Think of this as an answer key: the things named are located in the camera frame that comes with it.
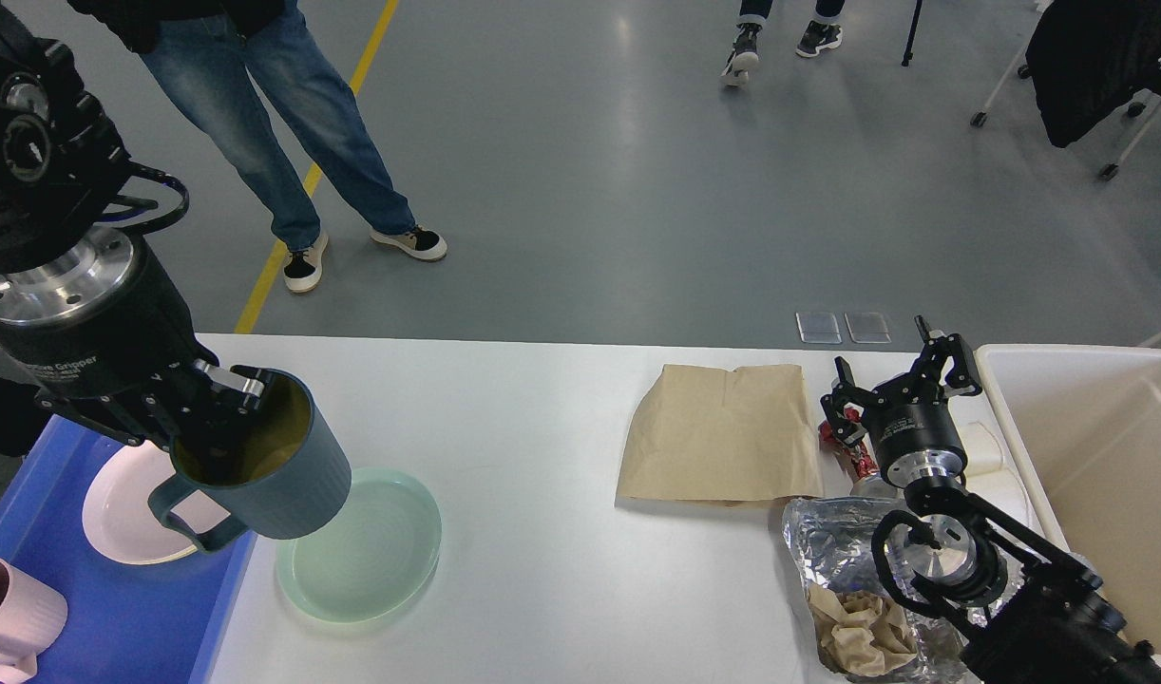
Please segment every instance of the sneaker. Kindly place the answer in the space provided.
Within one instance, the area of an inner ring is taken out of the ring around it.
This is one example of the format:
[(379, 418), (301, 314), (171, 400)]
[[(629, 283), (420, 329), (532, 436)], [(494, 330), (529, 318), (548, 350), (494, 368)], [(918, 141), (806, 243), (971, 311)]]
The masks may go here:
[(838, 44), (842, 44), (841, 26), (814, 21), (809, 22), (808, 29), (801, 36), (801, 44), (798, 44), (796, 53), (801, 57), (816, 57), (821, 50), (834, 50)]
[(724, 86), (741, 87), (750, 82), (750, 71), (758, 69), (758, 24), (741, 24), (741, 34), (733, 43), (733, 52), (724, 64), (724, 73), (720, 82)]
[(420, 225), (403, 235), (385, 235), (370, 229), (369, 237), (374, 239), (374, 243), (398, 247), (412, 259), (420, 261), (440, 261), (446, 258), (446, 239)]
[(315, 245), (307, 250), (289, 252), (284, 257), (284, 287), (289, 291), (301, 295), (303, 291), (315, 289), (323, 278), (323, 251), (327, 249), (327, 231), (319, 229), (319, 237), (315, 239)]

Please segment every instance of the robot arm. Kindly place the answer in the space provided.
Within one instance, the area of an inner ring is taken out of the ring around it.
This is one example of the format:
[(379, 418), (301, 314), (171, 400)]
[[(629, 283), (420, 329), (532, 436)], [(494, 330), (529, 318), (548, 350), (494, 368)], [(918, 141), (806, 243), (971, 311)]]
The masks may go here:
[[(158, 207), (121, 197), (130, 178), (180, 204), (113, 228)], [(0, 5), (0, 347), (41, 383), (43, 408), (129, 445), (180, 441), (225, 473), (269, 374), (218, 367), (142, 238), (187, 207), (181, 182), (129, 159), (68, 49)]]
[[(881, 585), (907, 610), (957, 627), (966, 640), (962, 662), (987, 684), (1161, 684), (1153, 647), (1117, 635), (1125, 619), (1097, 592), (1101, 577), (966, 490), (967, 455), (949, 398), (979, 394), (981, 384), (961, 337), (929, 330), (921, 316), (916, 323), (923, 351), (909, 373), (859, 389), (838, 359), (838, 380), (821, 398), (846, 446), (871, 438), (881, 476), (910, 509), (886, 514), (872, 537)], [(863, 409), (861, 424), (843, 415), (849, 404)], [(981, 626), (968, 609), (990, 605), (1007, 589), (1002, 554), (1019, 561), (1023, 584)], [(897, 577), (909, 578), (913, 592)]]

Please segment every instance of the blue tray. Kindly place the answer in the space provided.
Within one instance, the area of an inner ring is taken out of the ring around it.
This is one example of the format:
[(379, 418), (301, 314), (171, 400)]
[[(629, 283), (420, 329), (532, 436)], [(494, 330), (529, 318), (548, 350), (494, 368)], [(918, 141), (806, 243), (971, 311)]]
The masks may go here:
[(0, 502), (0, 557), (70, 605), (36, 684), (199, 683), (217, 654), (254, 533), (150, 567), (99, 555), (81, 532), (81, 502), (120, 447), (55, 417)]

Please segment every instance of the light green plate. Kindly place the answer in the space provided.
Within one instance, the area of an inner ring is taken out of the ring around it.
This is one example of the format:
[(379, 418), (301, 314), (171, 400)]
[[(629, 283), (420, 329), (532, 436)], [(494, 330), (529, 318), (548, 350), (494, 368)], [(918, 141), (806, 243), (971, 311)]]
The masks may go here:
[(326, 622), (376, 619), (414, 597), (437, 567), (441, 512), (414, 477), (381, 467), (352, 473), (332, 523), (282, 542), (276, 577), (286, 597)]

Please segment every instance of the aluminum foil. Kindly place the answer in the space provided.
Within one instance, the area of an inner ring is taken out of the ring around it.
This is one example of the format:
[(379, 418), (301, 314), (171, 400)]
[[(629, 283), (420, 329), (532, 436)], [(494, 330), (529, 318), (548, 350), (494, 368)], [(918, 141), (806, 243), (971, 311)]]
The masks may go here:
[[(848, 593), (864, 589), (888, 595), (877, 578), (872, 561), (872, 532), (888, 511), (906, 507), (894, 498), (796, 498), (784, 510), (781, 533), (792, 559), (805, 579), (805, 592), (810, 584), (834, 592)], [(910, 590), (909, 578), (894, 577), (897, 585)], [(907, 665), (885, 676), (845, 675), (850, 682), (956, 684), (978, 682), (960, 661), (964, 646), (960, 633), (942, 619), (929, 619), (906, 612), (914, 629), (918, 656)], [(813, 648), (821, 650), (813, 634)], [(821, 654), (821, 662), (836, 670), (832, 661)]]

